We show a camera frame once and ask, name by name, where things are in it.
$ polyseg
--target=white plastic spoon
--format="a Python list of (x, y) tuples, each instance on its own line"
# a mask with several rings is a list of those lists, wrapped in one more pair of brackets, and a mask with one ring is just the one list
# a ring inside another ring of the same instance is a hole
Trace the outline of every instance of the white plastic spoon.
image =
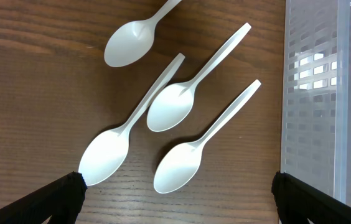
[(112, 67), (122, 67), (144, 56), (152, 47), (156, 24), (179, 2), (181, 0), (168, 0), (151, 18), (121, 26), (106, 45), (105, 62)]
[(87, 186), (104, 181), (123, 163), (128, 152), (130, 129), (146, 111), (154, 95), (170, 81), (184, 59), (182, 54), (177, 55), (122, 126), (104, 131), (92, 140), (78, 167)]
[(254, 81), (232, 102), (199, 140), (179, 144), (166, 154), (157, 167), (153, 181), (157, 192), (161, 194), (173, 192), (184, 186), (195, 175), (206, 142), (245, 105), (260, 85), (260, 81)]
[(193, 79), (169, 85), (158, 94), (147, 116), (147, 125), (151, 131), (171, 129), (189, 114), (194, 105), (196, 86), (239, 44), (250, 29), (251, 26), (246, 23), (236, 31)]

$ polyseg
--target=wooden table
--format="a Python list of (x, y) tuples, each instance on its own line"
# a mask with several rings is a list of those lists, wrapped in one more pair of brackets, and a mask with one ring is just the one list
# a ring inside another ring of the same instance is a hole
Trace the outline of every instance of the wooden table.
[[(182, 52), (172, 82), (188, 80), (245, 22), (252, 30), (198, 86), (188, 117), (163, 133), (146, 114), (129, 154), (89, 187), (78, 223), (277, 223), (271, 181), (279, 170), (284, 0), (184, 0), (156, 28), (152, 49), (111, 68), (103, 51), (121, 25), (165, 0), (0, 0), (0, 208), (78, 169), (90, 141), (123, 123)], [(261, 88), (204, 150), (196, 176), (160, 195), (160, 158), (195, 139), (252, 81)]]

